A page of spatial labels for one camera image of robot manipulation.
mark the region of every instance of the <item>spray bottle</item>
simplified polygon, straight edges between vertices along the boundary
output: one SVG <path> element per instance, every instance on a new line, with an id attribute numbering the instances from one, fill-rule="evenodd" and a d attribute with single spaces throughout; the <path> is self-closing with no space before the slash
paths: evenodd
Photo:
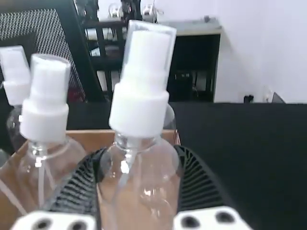
<path id="1" fill-rule="evenodd" d="M 25 139 L 20 135 L 19 127 L 23 118 L 21 107 L 30 93 L 30 69 L 22 46 L 0 48 L 0 64 L 4 76 L 3 87 L 8 102 L 13 106 L 7 120 L 7 130 L 12 146 L 17 152 Z"/>
<path id="2" fill-rule="evenodd" d="M 70 69 L 60 57 L 38 60 L 32 66 L 30 96 L 22 107 L 20 132 L 28 142 L 17 175 L 39 207 L 86 156 L 81 144 L 66 136 Z"/>
<path id="3" fill-rule="evenodd" d="M 102 224 L 108 230 L 171 229 L 181 169 L 161 138 L 176 29 L 130 21 L 122 77 L 109 125 L 113 145 L 100 160 Z"/>

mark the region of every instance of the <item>black surface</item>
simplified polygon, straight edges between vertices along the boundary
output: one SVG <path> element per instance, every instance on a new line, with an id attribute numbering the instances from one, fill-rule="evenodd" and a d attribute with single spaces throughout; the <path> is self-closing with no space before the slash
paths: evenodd
<path id="1" fill-rule="evenodd" d="M 172 103 L 182 145 L 217 175 L 255 230 L 306 229 L 307 105 Z M 8 109 L 0 104 L 0 146 Z M 69 129 L 109 128 L 110 106 L 71 104 Z"/>

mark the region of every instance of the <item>white spray nozzle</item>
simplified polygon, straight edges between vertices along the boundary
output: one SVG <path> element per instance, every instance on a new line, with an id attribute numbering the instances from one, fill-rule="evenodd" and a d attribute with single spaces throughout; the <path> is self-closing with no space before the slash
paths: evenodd
<path id="1" fill-rule="evenodd" d="M 68 60 L 59 57 L 59 56 L 55 56 L 55 55 L 51 55 L 51 54 L 32 54 L 31 56 L 31 65 L 30 65 L 30 69 L 32 72 L 32 75 L 34 73 L 34 68 L 36 65 L 38 65 L 39 63 L 49 60 L 49 61 L 59 61 L 62 62 L 64 64 L 66 64 L 66 76 L 65 76 L 65 85 L 68 87 L 69 84 L 69 80 L 70 80 L 70 74 L 71 74 L 71 64 Z"/>
<path id="2" fill-rule="evenodd" d="M 0 48 L 3 86 L 10 105 L 21 105 L 30 92 L 30 69 L 22 46 Z"/>
<path id="3" fill-rule="evenodd" d="M 71 65 L 66 60 L 47 57 L 32 65 L 31 91 L 23 103 L 20 132 L 32 141 L 62 142 L 68 117 L 67 78 Z"/>
<path id="4" fill-rule="evenodd" d="M 161 134 L 175 39 L 174 28 L 129 21 L 121 80 L 114 88 L 109 119 L 113 130 L 133 138 Z"/>
<path id="5" fill-rule="evenodd" d="M 131 51 L 121 83 L 143 91 L 164 91 L 170 40 L 168 34 L 155 31 L 132 33 Z"/>
<path id="6" fill-rule="evenodd" d="M 130 20 L 127 41 L 125 44 L 122 75 L 125 75 L 123 73 L 126 71 L 127 64 L 129 64 L 131 57 L 133 56 L 133 54 L 130 52 L 136 53 L 139 51 L 150 57 L 146 57 L 145 60 L 139 61 L 138 65 L 143 65 L 143 63 L 146 63 L 146 60 L 148 60 L 152 62 L 150 67 L 154 69 L 155 65 L 161 67 L 163 62 L 163 69 L 155 69 L 154 71 L 164 71 L 165 85 L 167 85 L 176 35 L 177 30 L 169 26 Z"/>
<path id="7" fill-rule="evenodd" d="M 44 60 L 33 69 L 30 100 L 37 103 L 66 103 L 67 64 L 57 60 Z"/>

